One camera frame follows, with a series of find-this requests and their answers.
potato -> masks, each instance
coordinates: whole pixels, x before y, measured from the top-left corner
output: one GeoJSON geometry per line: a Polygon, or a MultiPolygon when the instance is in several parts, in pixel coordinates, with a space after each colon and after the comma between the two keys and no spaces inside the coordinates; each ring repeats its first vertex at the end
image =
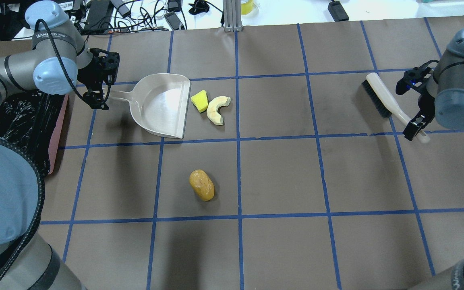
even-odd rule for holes
{"type": "Polygon", "coordinates": [[[214,197],[214,184],[202,169],[196,169],[191,173],[189,184],[201,200],[209,201],[214,197]]]}

sponge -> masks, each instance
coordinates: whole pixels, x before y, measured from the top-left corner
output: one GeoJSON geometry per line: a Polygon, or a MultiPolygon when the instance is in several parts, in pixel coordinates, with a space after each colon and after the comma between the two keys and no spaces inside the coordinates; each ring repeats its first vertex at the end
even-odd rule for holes
{"type": "Polygon", "coordinates": [[[198,109],[198,112],[203,113],[209,106],[209,101],[207,99],[207,92],[201,90],[199,93],[191,97],[193,105],[198,109]]]}

blue tape grid line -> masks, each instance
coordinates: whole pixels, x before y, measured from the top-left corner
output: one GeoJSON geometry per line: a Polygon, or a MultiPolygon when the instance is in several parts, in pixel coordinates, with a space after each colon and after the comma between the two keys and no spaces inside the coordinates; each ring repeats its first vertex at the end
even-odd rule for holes
{"type": "Polygon", "coordinates": [[[234,54],[236,60],[236,147],[237,147],[237,215],[239,244],[239,288],[244,290],[243,266],[243,209],[241,202],[241,134],[239,131],[239,41],[238,32],[234,32],[234,54]]]}
{"type": "MultiPolygon", "coordinates": [[[[464,213],[464,207],[458,209],[419,209],[422,213],[464,213]]],[[[300,218],[300,217],[341,217],[341,216],[381,216],[381,215],[409,215],[414,214],[414,209],[402,209],[395,211],[338,211],[331,213],[262,213],[242,214],[242,219],[263,218],[300,218]]],[[[157,217],[156,222],[186,222],[191,220],[222,220],[238,219],[239,215],[224,216],[190,216],[190,217],[157,217]]],[[[153,218],[131,218],[131,219],[94,219],[94,220],[44,220],[41,224],[127,224],[133,222],[153,222],[153,218]]]]}
{"type": "MultiPolygon", "coordinates": [[[[167,73],[171,72],[171,55],[173,54],[173,31],[171,31],[171,37],[169,42],[169,54],[168,54],[168,68],[167,73]]],[[[160,150],[159,150],[159,165],[157,168],[157,185],[155,188],[155,204],[153,206],[153,219],[151,225],[151,239],[149,241],[149,259],[148,259],[148,273],[146,289],[151,289],[151,272],[153,271],[153,251],[155,250],[155,234],[157,232],[157,213],[159,211],[159,196],[160,196],[160,176],[162,173],[162,158],[164,156],[164,137],[160,138],[160,150]]]]}
{"type": "Polygon", "coordinates": [[[332,215],[330,213],[330,205],[329,205],[329,200],[328,200],[327,184],[325,182],[325,171],[323,167],[323,156],[322,156],[322,150],[320,146],[320,135],[318,134],[318,127],[316,123],[315,104],[313,102],[313,93],[311,90],[311,79],[309,78],[309,68],[307,65],[307,56],[305,54],[304,39],[302,38],[302,30],[300,29],[300,24],[296,25],[296,29],[298,30],[298,38],[300,39],[300,47],[302,48],[302,57],[304,59],[304,68],[305,68],[305,74],[306,74],[305,77],[307,81],[307,93],[309,94],[309,105],[311,106],[311,117],[313,118],[313,127],[315,129],[316,149],[317,149],[317,154],[318,154],[318,161],[320,163],[320,175],[322,178],[323,197],[325,200],[325,208],[327,210],[330,246],[332,249],[334,270],[336,273],[336,284],[338,286],[338,289],[341,290],[341,277],[339,273],[338,255],[336,252],[336,241],[334,238],[334,227],[332,223],[332,215]]]}
{"type": "MultiPolygon", "coordinates": [[[[464,130],[437,130],[437,131],[425,131],[428,134],[452,134],[452,133],[464,133],[464,130]]],[[[321,138],[341,138],[341,137],[366,137],[366,136],[389,136],[393,135],[393,132],[379,132],[379,133],[346,133],[346,134],[318,134],[321,138]]],[[[294,136],[265,136],[265,137],[241,137],[241,141],[255,141],[255,140],[285,140],[285,139],[311,139],[315,138],[315,135],[294,135],[294,136]]],[[[164,144],[187,144],[187,143],[215,143],[215,142],[235,142],[236,138],[221,138],[221,139],[199,139],[199,140],[173,140],[165,141],[164,144]]],[[[143,146],[143,145],[160,145],[160,141],[147,142],[147,143],[101,143],[101,144],[90,144],[90,148],[94,147],[116,147],[116,146],[143,146]]],[[[81,149],[85,148],[85,145],[70,145],[59,147],[59,150],[70,150],[70,149],[81,149]]]]}
{"type": "Polygon", "coordinates": [[[427,18],[424,18],[424,21],[425,21],[425,26],[427,26],[427,30],[429,31],[429,35],[431,36],[431,39],[433,40],[433,44],[434,44],[434,47],[436,48],[436,52],[438,53],[438,57],[441,57],[440,47],[438,47],[436,38],[434,37],[433,31],[431,30],[431,26],[429,25],[429,20],[427,20],[427,18]]]}
{"type": "MultiPolygon", "coordinates": [[[[112,35],[108,38],[108,44],[107,44],[107,51],[110,51],[110,45],[112,44],[112,35]]],[[[71,217],[70,220],[73,222],[75,215],[76,215],[76,207],[78,206],[78,199],[80,196],[80,189],[81,189],[81,182],[83,180],[83,172],[85,171],[85,164],[87,162],[87,156],[89,156],[89,149],[90,149],[90,144],[91,144],[91,137],[92,137],[92,130],[94,128],[94,121],[96,119],[96,112],[97,110],[92,110],[92,118],[91,118],[91,125],[89,127],[89,133],[87,135],[87,143],[85,144],[85,154],[83,155],[83,161],[81,163],[81,169],[80,169],[80,176],[78,178],[78,184],[76,186],[76,195],[74,198],[74,202],[72,204],[72,211],[71,211],[71,217]]],[[[69,224],[69,229],[68,229],[68,235],[66,238],[66,245],[64,247],[64,253],[62,255],[62,260],[66,262],[66,258],[68,256],[68,251],[69,251],[69,244],[70,244],[70,237],[73,231],[73,223],[69,224]]]]}
{"type": "MultiPolygon", "coordinates": [[[[373,56],[372,48],[370,46],[370,40],[368,39],[368,35],[366,33],[365,25],[363,24],[362,21],[360,22],[361,22],[361,29],[363,31],[363,35],[365,36],[366,44],[368,46],[368,52],[370,53],[370,58],[372,59],[373,67],[375,71],[379,73],[379,70],[377,69],[377,64],[375,62],[375,58],[373,56]]],[[[393,132],[393,136],[395,139],[396,147],[398,150],[398,155],[400,156],[400,161],[402,163],[402,169],[404,171],[404,176],[406,178],[407,188],[409,190],[409,196],[411,198],[414,214],[416,216],[416,222],[418,224],[418,229],[420,230],[420,236],[422,237],[422,243],[424,246],[425,255],[427,256],[427,262],[429,263],[429,270],[431,271],[431,274],[434,276],[436,275],[436,272],[434,270],[433,259],[431,258],[431,252],[429,251],[429,245],[427,244],[427,238],[425,237],[425,232],[424,232],[423,225],[422,225],[422,219],[420,218],[420,212],[418,211],[418,205],[416,204],[416,200],[414,198],[413,187],[411,186],[411,180],[409,178],[409,174],[407,171],[406,161],[404,159],[404,154],[402,153],[400,142],[398,141],[398,133],[395,130],[395,125],[394,125],[394,121],[392,117],[390,117],[390,124],[391,124],[391,130],[393,132]]]]}
{"type": "MultiPolygon", "coordinates": [[[[434,35],[431,31],[429,26],[429,22],[427,19],[424,19],[427,25],[427,29],[429,30],[429,34],[433,40],[433,43],[436,47],[438,55],[441,55],[434,35]]],[[[244,269],[243,269],[243,240],[242,240],[242,220],[243,219],[262,219],[262,218],[292,218],[292,217],[327,217],[329,221],[329,234],[331,239],[331,247],[333,250],[333,260],[335,264],[335,272],[336,272],[336,279],[338,288],[341,289],[341,279],[339,273],[339,265],[337,261],[337,253],[336,253],[336,246],[335,246],[335,239],[334,239],[334,230],[331,217],[333,216],[364,216],[364,215],[395,215],[395,214],[415,214],[418,222],[418,227],[420,228],[420,234],[422,235],[422,240],[424,243],[425,252],[427,255],[427,260],[429,263],[429,268],[431,269],[431,273],[434,275],[435,271],[433,268],[433,263],[431,260],[431,255],[429,253],[429,248],[427,246],[427,240],[425,238],[425,233],[423,230],[423,226],[421,224],[420,214],[421,213],[453,213],[453,212],[464,212],[464,208],[460,209],[418,209],[416,205],[416,200],[414,198],[414,193],[412,192],[412,187],[410,183],[410,179],[407,173],[407,168],[405,165],[404,157],[402,154],[402,149],[400,147],[400,143],[398,141],[398,135],[401,135],[402,132],[396,132],[394,128],[394,123],[390,120],[392,126],[392,132],[381,132],[381,133],[374,133],[370,134],[370,136],[382,136],[382,135],[394,135],[396,140],[396,144],[398,147],[398,152],[401,158],[401,162],[403,165],[404,173],[406,176],[406,181],[408,183],[408,188],[410,191],[411,200],[414,206],[414,209],[409,210],[400,210],[400,211],[348,211],[348,212],[331,212],[330,206],[328,202],[327,190],[326,190],[326,183],[324,179],[324,169],[323,169],[323,160],[321,156],[321,148],[320,148],[320,138],[336,138],[336,137],[357,137],[357,136],[368,136],[366,133],[361,134],[326,134],[320,135],[317,129],[317,123],[315,118],[315,111],[313,109],[313,96],[311,92],[311,81],[309,76],[311,75],[328,75],[328,74],[350,74],[350,73],[371,73],[371,72],[403,72],[408,70],[409,68],[394,68],[394,69],[387,69],[387,70],[378,70],[373,52],[370,47],[368,35],[365,30],[365,26],[363,22],[360,22],[361,28],[363,30],[363,34],[368,46],[368,50],[370,53],[370,58],[372,59],[372,63],[374,66],[374,70],[361,70],[361,71],[335,71],[335,72],[309,72],[308,65],[307,65],[307,58],[305,54],[304,42],[302,38],[302,32],[300,29],[300,25],[297,24],[298,29],[298,36],[300,39],[300,45],[302,48],[302,57],[304,59],[304,68],[305,73],[296,73],[296,74],[273,74],[273,75],[246,75],[240,76],[239,75],[239,52],[238,52],[238,34],[237,31],[234,33],[235,36],[235,55],[236,55],[236,75],[234,77],[210,77],[210,78],[200,78],[200,79],[191,79],[192,81],[211,81],[211,80],[219,80],[219,79],[235,79],[236,80],[236,126],[237,126],[237,138],[227,138],[227,139],[205,139],[205,140],[175,140],[175,141],[165,141],[164,138],[161,139],[160,142],[149,142],[149,143],[112,143],[112,144],[90,144],[90,138],[92,135],[94,120],[96,111],[93,112],[91,126],[89,130],[88,140],[86,145],[74,145],[74,146],[66,146],[60,147],[60,149],[85,149],[85,155],[83,158],[83,163],[81,167],[81,173],[79,177],[79,183],[77,186],[75,201],[73,204],[72,209],[72,216],[70,220],[53,220],[53,221],[43,221],[41,224],[68,224],[68,237],[66,239],[66,247],[64,248],[64,255],[63,260],[66,260],[66,256],[68,253],[68,246],[70,241],[70,235],[72,233],[72,226],[74,224],[114,224],[114,223],[129,223],[129,222],[152,222],[152,232],[151,232],[151,246],[150,246],[150,254],[149,254],[149,270],[147,275],[147,289],[151,288],[151,270],[153,268],[153,250],[155,246],[155,231],[156,231],[156,223],[157,222],[177,222],[177,221],[188,221],[188,220],[218,220],[218,219],[238,219],[238,231],[239,231],[239,268],[240,268],[240,288],[244,289],[244,269]],[[239,126],[239,79],[255,79],[255,78],[265,78],[265,77],[306,77],[307,86],[308,86],[308,93],[309,93],[309,102],[311,105],[311,115],[313,117],[313,126],[315,128],[315,135],[303,135],[303,136],[267,136],[267,137],[240,137],[240,126],[239,126]],[[243,215],[242,214],[242,206],[241,206],[241,158],[240,158],[240,143],[241,141],[253,141],[253,140],[278,140],[278,139],[305,139],[305,138],[315,138],[317,141],[317,152],[319,156],[320,162],[320,169],[321,169],[321,176],[322,176],[322,184],[324,188],[324,199],[326,203],[326,212],[325,213],[274,213],[274,214],[258,214],[258,215],[243,215]],[[208,143],[208,142],[232,142],[235,141],[237,143],[237,169],[238,169],[238,215],[227,215],[227,216],[197,216],[197,217],[170,217],[170,218],[158,218],[157,211],[158,211],[158,199],[159,199],[159,192],[160,192],[160,176],[162,171],[162,154],[164,152],[164,145],[165,144],[180,144],[180,143],[208,143]],[[156,195],[155,195],[155,207],[153,211],[153,218],[138,218],[138,219],[102,219],[102,220],[74,220],[74,216],[76,213],[76,205],[79,198],[79,191],[81,188],[81,182],[83,179],[83,171],[85,169],[85,162],[87,160],[88,151],[92,147],[113,147],[113,146],[135,146],[135,145],[160,145],[160,152],[159,152],[159,165],[158,165],[158,172],[157,172],[157,187],[156,187],[156,195]]],[[[108,48],[110,50],[112,35],[109,38],[108,48]]],[[[172,47],[173,47],[173,32],[171,32],[170,37],[170,51],[169,51],[169,58],[168,58],[168,73],[170,72],[171,68],[171,57],[172,57],[172,47]]],[[[125,84],[136,84],[137,81],[124,81],[124,82],[117,82],[116,85],[125,85],[125,84]]],[[[431,134],[444,134],[444,133],[463,133],[464,130],[438,130],[429,132],[431,134]]]]}
{"type": "MultiPolygon", "coordinates": [[[[390,68],[387,70],[379,70],[379,72],[405,72],[410,68],[390,68]]],[[[329,74],[353,74],[353,73],[372,73],[375,70],[360,70],[360,71],[333,71],[333,72],[309,72],[308,75],[329,75],[329,74]]],[[[220,81],[223,79],[263,79],[272,77],[304,77],[305,73],[287,73],[287,74],[263,74],[263,75],[237,75],[235,77],[197,77],[189,79],[190,81],[220,81]]],[[[139,81],[116,81],[114,85],[134,85],[139,81]]]]}

brush handle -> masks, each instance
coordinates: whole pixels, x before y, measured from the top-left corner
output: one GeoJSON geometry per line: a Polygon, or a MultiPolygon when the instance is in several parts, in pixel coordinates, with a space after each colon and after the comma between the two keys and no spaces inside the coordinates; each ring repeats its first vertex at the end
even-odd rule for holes
{"type": "MultiPolygon", "coordinates": [[[[386,85],[383,83],[383,80],[379,77],[379,74],[370,73],[366,76],[366,80],[377,94],[377,97],[379,97],[379,100],[383,103],[383,105],[392,114],[394,114],[404,126],[407,126],[407,123],[411,121],[411,118],[400,108],[393,94],[388,90],[386,85]]],[[[423,144],[429,143],[429,141],[431,141],[431,138],[429,138],[429,136],[422,130],[418,132],[416,137],[420,143],[423,144]]]]}

electrical cord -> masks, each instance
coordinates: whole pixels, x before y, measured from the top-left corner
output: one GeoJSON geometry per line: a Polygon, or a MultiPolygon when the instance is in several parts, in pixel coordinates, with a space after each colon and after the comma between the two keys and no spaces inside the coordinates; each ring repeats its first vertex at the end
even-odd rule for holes
{"type": "MultiPolygon", "coordinates": [[[[24,158],[30,166],[32,167],[33,171],[37,176],[40,176],[39,169],[37,168],[37,165],[31,160],[31,158],[25,154],[21,149],[15,147],[14,145],[9,144],[8,142],[1,140],[0,139],[0,145],[3,145],[5,147],[8,147],[12,149],[13,151],[17,152],[22,158],[24,158]]],[[[3,268],[0,270],[0,282],[5,277],[6,273],[12,266],[12,264],[15,262],[15,260],[18,258],[19,254],[24,250],[24,248],[29,244],[37,230],[39,229],[40,226],[40,215],[42,213],[42,208],[44,207],[44,199],[46,197],[46,193],[44,191],[44,179],[43,178],[38,178],[37,179],[37,185],[38,185],[38,191],[39,191],[39,196],[37,197],[37,207],[35,208],[35,212],[33,213],[33,217],[31,218],[30,225],[28,226],[28,229],[26,232],[19,237],[21,240],[19,241],[18,245],[16,246],[15,250],[13,250],[13,253],[11,256],[8,258],[6,261],[5,265],[3,268]]]]}
{"type": "MultiPolygon", "coordinates": [[[[118,11],[119,11],[119,9],[121,7],[125,6],[126,4],[131,3],[131,6],[130,6],[130,11],[131,11],[132,7],[134,7],[134,2],[138,2],[138,1],[143,1],[143,0],[131,0],[131,1],[128,1],[128,2],[123,2],[123,4],[116,7],[116,12],[114,13],[114,17],[118,16],[118,11]]],[[[116,18],[114,18],[114,27],[116,27],[116,18]]]]}
{"type": "MultiPolygon", "coordinates": [[[[103,20],[105,20],[105,19],[110,19],[110,18],[114,18],[114,21],[115,21],[116,19],[127,20],[127,21],[130,22],[130,24],[132,24],[131,20],[129,20],[129,19],[126,19],[126,18],[123,18],[123,17],[119,17],[119,16],[112,16],[112,15],[109,15],[109,16],[104,16],[104,17],[102,17],[98,22],[94,23],[91,27],[94,27],[94,26],[96,26],[96,25],[97,25],[96,27],[101,27],[101,25],[98,25],[98,24],[101,23],[103,20]]],[[[85,24],[85,25],[88,24],[87,22],[84,22],[84,21],[78,21],[77,23],[83,23],[83,24],[85,24]]]]}
{"type": "Polygon", "coordinates": [[[162,9],[164,9],[166,7],[166,4],[165,2],[162,2],[162,8],[160,8],[160,10],[157,11],[157,5],[159,4],[160,0],[157,0],[155,2],[155,6],[153,6],[153,23],[155,24],[155,27],[157,27],[157,18],[155,17],[157,15],[158,12],[162,11],[162,9]]]}
{"type": "MultiPolygon", "coordinates": [[[[101,31],[101,29],[95,29],[95,30],[90,31],[90,32],[99,32],[99,31],[101,31]]],[[[153,29],[150,29],[150,28],[143,28],[142,30],[138,30],[138,31],[115,31],[115,32],[110,32],[110,33],[91,33],[90,35],[109,35],[109,34],[140,33],[140,32],[143,32],[143,31],[169,31],[169,29],[167,29],[167,28],[153,28],[153,29]]]]}
{"type": "MultiPolygon", "coordinates": [[[[159,10],[155,11],[155,13],[153,13],[153,22],[155,23],[155,27],[157,27],[157,13],[159,13],[160,11],[163,11],[163,10],[166,10],[169,12],[168,9],[164,8],[164,6],[162,6],[162,8],[160,8],[159,10]]],[[[166,13],[164,13],[162,15],[162,17],[160,17],[159,19],[162,19],[164,18],[164,16],[166,15],[166,13]]]]}
{"type": "Polygon", "coordinates": [[[148,24],[148,26],[149,26],[151,29],[153,29],[153,25],[152,25],[152,24],[153,24],[153,23],[152,23],[153,20],[151,20],[151,16],[149,15],[149,13],[148,13],[148,11],[146,10],[146,8],[144,8],[144,7],[141,6],[141,7],[139,8],[139,12],[140,12],[140,14],[141,14],[141,16],[142,16],[143,19],[149,19],[149,22],[145,22],[145,23],[148,24]]]}
{"type": "Polygon", "coordinates": [[[211,2],[208,2],[208,1],[205,1],[205,0],[204,0],[204,2],[207,3],[207,4],[209,4],[209,5],[212,6],[212,7],[216,8],[216,9],[217,9],[218,11],[220,11],[221,13],[223,13],[223,10],[221,10],[221,9],[218,8],[218,7],[216,7],[216,5],[212,4],[211,2]]]}
{"type": "Polygon", "coordinates": [[[184,25],[187,29],[187,21],[186,21],[186,15],[184,15],[184,10],[182,8],[180,8],[180,12],[182,12],[182,17],[184,18],[184,25]]]}
{"type": "Polygon", "coordinates": [[[125,29],[125,28],[126,28],[126,23],[124,23],[122,20],[119,20],[119,21],[118,21],[118,27],[117,27],[117,28],[118,28],[118,29],[125,29]]]}
{"type": "Polygon", "coordinates": [[[53,51],[55,52],[55,55],[57,56],[57,59],[58,59],[58,63],[60,65],[60,67],[62,68],[62,72],[64,73],[64,76],[66,76],[66,79],[70,85],[70,87],[72,88],[72,90],[75,92],[75,94],[80,98],[80,99],[83,99],[83,97],[81,96],[81,94],[78,92],[78,90],[76,90],[76,87],[74,86],[74,84],[72,83],[72,81],[70,80],[70,77],[68,75],[68,72],[66,70],[66,67],[64,66],[64,63],[62,61],[62,57],[60,56],[60,53],[58,52],[58,49],[57,49],[57,45],[55,44],[55,39],[53,38],[53,35],[51,35],[51,30],[50,28],[48,27],[48,24],[43,20],[43,19],[39,19],[37,20],[37,22],[35,23],[35,33],[37,31],[39,31],[39,24],[42,23],[44,24],[44,28],[46,29],[46,32],[48,33],[48,38],[50,39],[50,42],[51,42],[51,46],[53,46],[53,51]]]}

